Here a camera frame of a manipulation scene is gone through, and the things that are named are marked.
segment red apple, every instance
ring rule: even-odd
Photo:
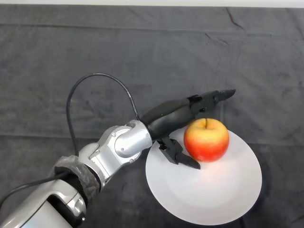
[[[184,144],[188,153],[201,162],[212,162],[221,158],[229,145],[229,133],[220,121],[199,119],[185,131]]]

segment robotic arm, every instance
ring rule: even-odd
[[[200,164],[182,153],[169,134],[193,121],[199,112],[213,109],[235,90],[165,102],[145,114],[140,121],[107,129],[100,140],[79,152],[79,157],[61,158],[54,173],[68,172],[59,180],[41,184],[2,223],[0,228],[75,228],[86,218],[86,208],[123,166],[136,161],[142,150],[160,144],[160,150],[174,163],[199,169]]]

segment gray cloth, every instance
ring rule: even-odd
[[[103,72],[126,84],[140,115],[172,98],[235,88],[208,116],[249,143],[263,188],[243,221],[219,227],[302,228],[303,63],[302,9],[1,5],[0,194],[72,154],[67,94],[82,75]],[[82,146],[133,119],[125,92],[106,78],[83,82],[71,111]],[[198,227],[153,197],[145,156],[115,175],[82,227]],[[1,220],[28,193],[12,196]]]

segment plate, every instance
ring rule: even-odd
[[[174,131],[188,155],[183,136],[186,128]],[[199,225],[220,225],[238,219],[256,202],[262,187],[262,172],[251,148],[229,131],[229,146],[222,158],[200,162],[201,169],[170,163],[151,147],[146,176],[151,192],[159,203],[176,217]]]

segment black wire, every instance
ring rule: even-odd
[[[43,183],[46,183],[46,182],[50,182],[50,181],[54,181],[54,180],[57,180],[57,179],[60,179],[60,178],[63,178],[65,177],[66,175],[68,175],[69,173],[68,172],[64,172],[64,173],[61,173],[61,174],[58,174],[54,177],[49,177],[49,178],[45,178],[45,179],[42,179],[42,180],[37,180],[37,181],[34,181],[34,182],[31,182],[31,183],[27,183],[27,184],[23,184],[23,185],[20,185],[18,187],[15,187],[14,189],[10,190],[8,193],[6,193],[4,196],[2,196],[0,198],[0,209],[4,203],[4,201],[12,194],[20,191],[20,190],[23,190],[23,189],[26,189],[26,188],[29,188],[29,187],[33,187],[33,186],[36,186],[36,185],[39,185],[39,184],[43,184]]]
[[[67,124],[68,124],[68,128],[70,130],[70,134],[71,134],[71,138],[72,138],[72,142],[73,142],[73,146],[74,146],[74,150],[75,150],[75,155],[79,156],[79,151],[78,151],[78,147],[77,147],[77,142],[76,142],[76,137],[75,137],[75,133],[74,133],[74,129],[72,126],[72,121],[71,121],[71,115],[70,115],[70,103],[71,103],[71,99],[72,99],[72,95],[74,93],[74,91],[76,90],[77,86],[85,79],[89,78],[89,77],[93,77],[93,76],[104,76],[104,77],[108,77],[112,80],[114,80],[115,82],[117,82],[118,84],[120,84],[122,86],[122,88],[126,91],[126,93],[129,96],[129,99],[131,101],[136,119],[139,120],[139,115],[137,113],[137,109],[134,103],[134,100],[130,94],[130,92],[128,91],[128,89],[125,87],[125,85],[119,81],[116,77],[113,77],[111,75],[107,75],[107,74],[103,74],[103,73],[93,73],[93,74],[89,74],[86,76],[83,76],[82,78],[80,78],[72,87],[68,97],[67,97],[67,101],[66,101],[66,120],[67,120]]]
[[[89,78],[89,77],[92,77],[92,76],[105,76],[105,77],[108,77],[114,81],[116,81],[118,84],[120,84],[122,86],[122,88],[126,91],[126,93],[128,94],[129,96],[129,99],[131,101],[131,104],[132,104],[132,107],[133,107],[133,110],[134,110],[134,113],[135,113],[135,116],[136,116],[136,119],[139,120],[139,115],[137,113],[137,109],[136,109],[136,106],[135,106],[135,103],[134,103],[134,100],[130,94],[130,92],[128,91],[128,89],[125,87],[125,85],[119,81],[117,78],[111,76],[111,75],[107,75],[107,74],[103,74],[103,73],[93,73],[93,74],[89,74],[89,75],[86,75],[86,76],[83,76],[82,78],[80,78],[72,87],[69,95],[68,95],[68,98],[67,98],[67,101],[66,101],[66,119],[67,119],[67,124],[68,124],[68,127],[69,127],[69,130],[70,130],[70,134],[71,134],[71,138],[72,138],[72,142],[73,142],[73,145],[74,145],[74,149],[75,149],[75,155],[78,156],[79,155],[79,152],[78,152],[78,148],[77,148],[77,143],[76,143],[76,137],[75,137],[75,133],[74,133],[74,130],[73,130],[73,126],[72,126],[72,122],[71,122],[71,116],[70,116],[70,103],[71,103],[71,99],[72,99],[72,95],[74,93],[74,91],[76,90],[77,86],[85,79]],[[33,186],[36,186],[36,185],[39,185],[39,184],[43,184],[43,183],[46,183],[46,182],[49,182],[49,181],[54,181],[54,180],[57,180],[57,179],[60,179],[60,178],[63,178],[65,177],[66,175],[68,175],[67,172],[64,172],[64,173],[61,173],[59,175],[56,175],[54,177],[49,177],[49,178],[45,178],[45,179],[42,179],[42,180],[37,180],[37,181],[34,181],[34,182],[31,182],[31,183],[27,183],[27,184],[23,184],[23,185],[20,185],[14,189],[12,189],[11,191],[9,191],[8,193],[6,193],[4,196],[2,196],[0,198],[0,209],[4,203],[4,201],[9,197],[11,196],[12,194],[20,191],[20,190],[23,190],[23,189],[26,189],[26,188],[30,188],[30,187],[33,187]]]

